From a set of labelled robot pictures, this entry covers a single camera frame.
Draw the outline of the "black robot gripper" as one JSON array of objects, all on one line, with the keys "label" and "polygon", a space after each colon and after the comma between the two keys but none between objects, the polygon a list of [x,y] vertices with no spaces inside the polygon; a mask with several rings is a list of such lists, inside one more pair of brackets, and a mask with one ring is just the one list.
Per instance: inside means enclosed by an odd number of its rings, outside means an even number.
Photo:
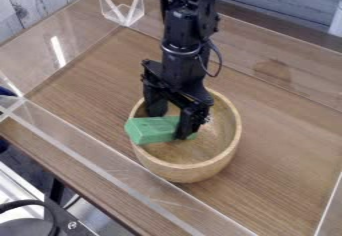
[{"label": "black robot gripper", "polygon": [[161,117],[168,103],[180,109],[175,138],[184,140],[205,123],[213,99],[204,87],[208,75],[209,47],[172,49],[161,46],[161,61],[144,60],[141,75],[145,111],[149,117]]}]

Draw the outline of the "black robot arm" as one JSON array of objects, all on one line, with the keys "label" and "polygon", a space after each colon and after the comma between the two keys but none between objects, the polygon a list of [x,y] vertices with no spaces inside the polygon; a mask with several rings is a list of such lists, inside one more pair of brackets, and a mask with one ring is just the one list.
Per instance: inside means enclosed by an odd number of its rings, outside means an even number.
[{"label": "black robot arm", "polygon": [[164,33],[161,60],[141,62],[145,111],[164,116],[168,106],[180,109],[173,137],[185,139],[205,123],[213,98],[204,87],[209,54],[217,49],[211,35],[220,17],[215,0],[160,0]]}]

